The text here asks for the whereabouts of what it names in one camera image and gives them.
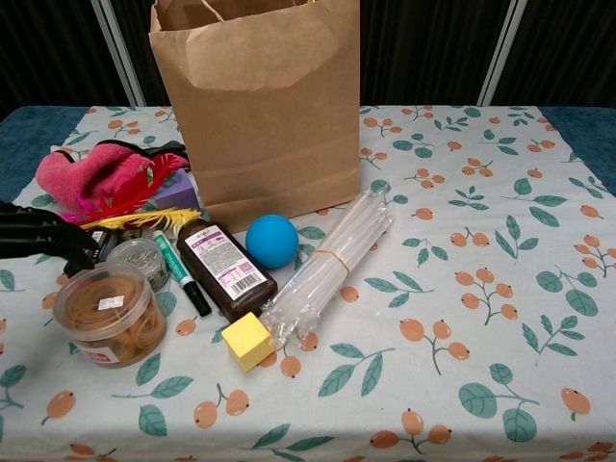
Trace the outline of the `bundle of clear straws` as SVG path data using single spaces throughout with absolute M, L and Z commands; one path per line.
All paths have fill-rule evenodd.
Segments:
M 389 188 L 359 194 L 290 280 L 262 309 L 261 322 L 276 348 L 304 337 L 370 248 L 388 230 L 393 215 L 386 204 Z

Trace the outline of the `purple foam block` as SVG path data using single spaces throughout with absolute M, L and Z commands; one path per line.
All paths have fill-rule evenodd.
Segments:
M 191 176 L 180 168 L 163 182 L 152 197 L 159 210 L 168 208 L 199 209 L 200 203 Z

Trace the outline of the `clear tub of paper clips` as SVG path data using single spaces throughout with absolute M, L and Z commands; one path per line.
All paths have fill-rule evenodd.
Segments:
M 169 270 L 161 249 L 151 239 L 138 238 L 117 245 L 107 256 L 107 262 L 125 262 L 137 266 L 154 292 L 168 282 Z

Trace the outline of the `clear tub of rubber bands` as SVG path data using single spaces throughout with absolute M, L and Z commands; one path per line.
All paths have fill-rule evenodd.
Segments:
M 107 369 L 139 362 L 167 330 L 149 281 L 130 263 L 102 263 L 78 272 L 56 295 L 52 312 L 79 350 Z

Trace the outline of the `yellow foam cube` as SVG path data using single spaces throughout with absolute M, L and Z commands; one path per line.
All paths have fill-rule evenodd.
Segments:
M 254 369 L 274 352 L 270 332 L 253 313 L 247 313 L 223 329 L 222 338 L 245 372 Z

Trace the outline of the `pink fluffy cloth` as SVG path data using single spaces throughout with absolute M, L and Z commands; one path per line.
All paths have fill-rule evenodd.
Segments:
M 153 166 L 142 149 L 130 143 L 102 141 L 81 161 L 58 149 L 39 163 L 35 179 L 70 213 L 94 211 L 144 169 Z

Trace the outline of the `grey aluminium partition frame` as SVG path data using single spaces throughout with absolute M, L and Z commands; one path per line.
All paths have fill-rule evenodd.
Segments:
M 494 48 L 492 59 L 483 80 L 477 106 L 490 106 L 501 80 L 511 47 L 522 22 L 528 0 L 509 0 L 509 5 Z
M 110 0 L 90 0 L 115 70 L 131 106 L 145 106 L 141 85 Z

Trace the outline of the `brown bottle with white label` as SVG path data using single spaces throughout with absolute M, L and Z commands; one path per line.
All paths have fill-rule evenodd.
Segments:
M 259 318 L 278 290 L 265 268 L 218 222 L 188 221 L 176 247 L 193 278 L 231 322 L 248 313 Z

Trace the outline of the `small black box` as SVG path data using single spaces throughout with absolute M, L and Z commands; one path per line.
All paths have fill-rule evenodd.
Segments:
M 90 232 L 90 236 L 96 242 L 96 249 L 92 252 L 94 263 L 104 262 L 120 242 L 120 232 L 116 229 L 98 227 Z

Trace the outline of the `blue ball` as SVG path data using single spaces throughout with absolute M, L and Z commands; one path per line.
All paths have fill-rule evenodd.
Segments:
M 245 247 L 258 263 L 277 270 L 290 264 L 298 250 L 299 239 L 295 226 L 285 217 L 264 215 L 248 228 Z

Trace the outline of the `green marker pen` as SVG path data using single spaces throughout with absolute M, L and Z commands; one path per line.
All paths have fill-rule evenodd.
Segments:
M 210 315 L 212 309 L 209 303 L 203 293 L 201 293 L 197 282 L 192 278 L 182 263 L 180 257 L 173 249 L 173 246 L 168 240 L 166 234 L 163 231 L 156 230 L 153 233 L 153 241 L 159 247 L 172 276 L 187 295 L 188 299 L 192 302 L 192 305 L 198 315 L 200 317 Z

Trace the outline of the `yellow feather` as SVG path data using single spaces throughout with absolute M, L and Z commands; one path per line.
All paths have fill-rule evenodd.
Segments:
M 94 227 L 105 227 L 109 229 L 137 229 L 137 228 L 169 228 L 177 231 L 187 222 L 202 218 L 200 209 L 177 209 L 169 208 L 159 211 L 139 212 L 113 218 L 103 218 L 93 222 L 80 224 L 84 230 Z

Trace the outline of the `brown paper bag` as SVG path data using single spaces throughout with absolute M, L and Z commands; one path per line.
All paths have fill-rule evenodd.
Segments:
M 149 40 L 213 219 L 358 193 L 359 0 L 155 0 Z

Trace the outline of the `red feather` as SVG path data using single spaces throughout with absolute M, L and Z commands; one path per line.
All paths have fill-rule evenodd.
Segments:
M 167 178 L 178 169 L 190 164 L 185 157 L 173 153 L 142 158 L 140 163 L 129 159 L 118 167 L 112 176 L 94 184 L 94 198 L 82 198 L 80 204 L 86 209 L 73 221 L 79 225 L 104 218 L 128 215 L 141 208 Z

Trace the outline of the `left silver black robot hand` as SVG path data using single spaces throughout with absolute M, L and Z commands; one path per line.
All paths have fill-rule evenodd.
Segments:
M 77 271 L 93 270 L 96 241 L 59 215 L 0 201 L 0 259 L 44 254 L 65 259 Z

